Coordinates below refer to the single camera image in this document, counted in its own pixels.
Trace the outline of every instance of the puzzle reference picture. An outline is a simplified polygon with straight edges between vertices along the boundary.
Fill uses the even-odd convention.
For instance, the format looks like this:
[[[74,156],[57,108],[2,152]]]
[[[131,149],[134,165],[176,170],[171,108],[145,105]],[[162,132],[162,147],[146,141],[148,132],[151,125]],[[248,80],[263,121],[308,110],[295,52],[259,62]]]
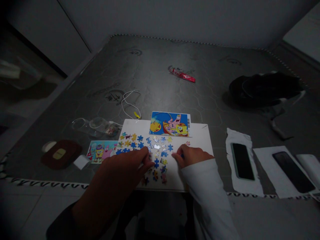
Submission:
[[[116,154],[118,141],[91,141],[87,157],[93,164],[101,164],[107,157]]]
[[[191,137],[190,114],[152,112],[149,134]]]

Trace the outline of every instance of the dark sleeve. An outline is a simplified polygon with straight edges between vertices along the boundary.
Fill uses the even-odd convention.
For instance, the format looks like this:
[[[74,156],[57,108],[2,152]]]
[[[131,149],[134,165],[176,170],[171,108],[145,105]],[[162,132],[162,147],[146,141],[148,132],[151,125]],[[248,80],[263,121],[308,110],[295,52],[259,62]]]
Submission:
[[[80,229],[76,226],[72,215],[73,203],[54,220],[46,232],[48,240],[83,239]]]

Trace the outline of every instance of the black smartphone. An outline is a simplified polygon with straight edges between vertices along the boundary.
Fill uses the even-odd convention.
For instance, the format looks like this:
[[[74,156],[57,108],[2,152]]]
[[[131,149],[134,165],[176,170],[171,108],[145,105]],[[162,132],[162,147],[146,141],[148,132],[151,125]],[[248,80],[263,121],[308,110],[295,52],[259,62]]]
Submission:
[[[315,189],[312,182],[286,152],[274,153],[272,156],[300,193],[307,193]]]
[[[231,143],[231,149],[237,177],[254,181],[247,146],[239,143]]]

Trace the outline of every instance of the small white box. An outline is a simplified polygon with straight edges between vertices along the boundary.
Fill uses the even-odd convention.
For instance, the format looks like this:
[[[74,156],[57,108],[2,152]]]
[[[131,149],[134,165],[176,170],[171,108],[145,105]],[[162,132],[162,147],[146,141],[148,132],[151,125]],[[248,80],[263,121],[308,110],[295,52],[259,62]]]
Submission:
[[[298,154],[296,157],[314,185],[320,189],[320,163],[318,159],[311,154]]]
[[[77,166],[80,170],[83,168],[89,166],[91,161],[89,158],[87,158],[85,155],[80,155],[74,162],[73,164]]]

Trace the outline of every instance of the black bag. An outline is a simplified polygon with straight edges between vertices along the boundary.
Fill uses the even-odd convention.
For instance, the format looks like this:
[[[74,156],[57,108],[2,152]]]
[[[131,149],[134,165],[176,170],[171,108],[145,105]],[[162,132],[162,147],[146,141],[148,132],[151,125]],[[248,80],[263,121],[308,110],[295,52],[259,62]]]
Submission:
[[[301,94],[299,78],[281,72],[241,76],[229,85],[235,103],[243,107],[268,107]]]

